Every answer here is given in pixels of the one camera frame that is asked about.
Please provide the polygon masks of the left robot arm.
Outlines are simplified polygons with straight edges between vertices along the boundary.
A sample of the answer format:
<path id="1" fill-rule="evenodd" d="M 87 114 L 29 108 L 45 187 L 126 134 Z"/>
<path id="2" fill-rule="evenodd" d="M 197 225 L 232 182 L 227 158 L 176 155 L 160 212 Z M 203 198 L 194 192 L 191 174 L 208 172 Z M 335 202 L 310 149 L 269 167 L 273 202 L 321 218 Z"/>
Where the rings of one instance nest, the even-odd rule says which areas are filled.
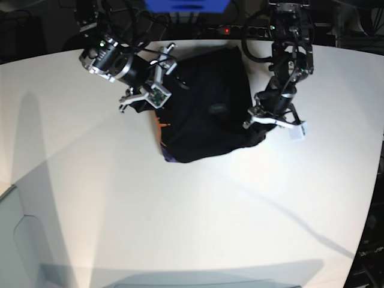
<path id="1" fill-rule="evenodd" d="M 308 1 L 267 1 L 264 7 L 244 23 L 241 48 L 247 59 L 268 64 L 272 76 L 264 91 L 254 96 L 245 129 L 259 128 L 264 133 L 275 127 L 288 130 L 292 140 L 304 140 L 307 123 L 301 120 L 294 104 L 297 83 L 313 74 L 314 24 Z M 248 47 L 250 25 L 260 16 L 268 16 L 267 35 L 272 40 L 272 55 L 260 58 Z"/>

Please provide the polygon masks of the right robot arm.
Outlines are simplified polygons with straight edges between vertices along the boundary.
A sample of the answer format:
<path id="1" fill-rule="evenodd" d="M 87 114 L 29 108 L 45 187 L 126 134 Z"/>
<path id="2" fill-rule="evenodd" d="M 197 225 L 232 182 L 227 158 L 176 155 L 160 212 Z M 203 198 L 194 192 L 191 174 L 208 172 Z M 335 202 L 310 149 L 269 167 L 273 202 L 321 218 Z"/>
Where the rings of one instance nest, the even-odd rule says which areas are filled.
<path id="1" fill-rule="evenodd" d="M 126 28 L 113 22 L 114 12 L 107 1 L 76 2 L 74 15 L 87 41 L 79 61 L 89 73 L 127 86 L 119 100 L 120 112 L 127 107 L 138 113 L 162 109 L 172 95 L 163 80 L 178 66 L 171 54 L 176 44 L 148 49 L 150 40 L 147 33 L 138 30 L 134 7 L 129 1 L 123 5 L 130 18 Z"/>

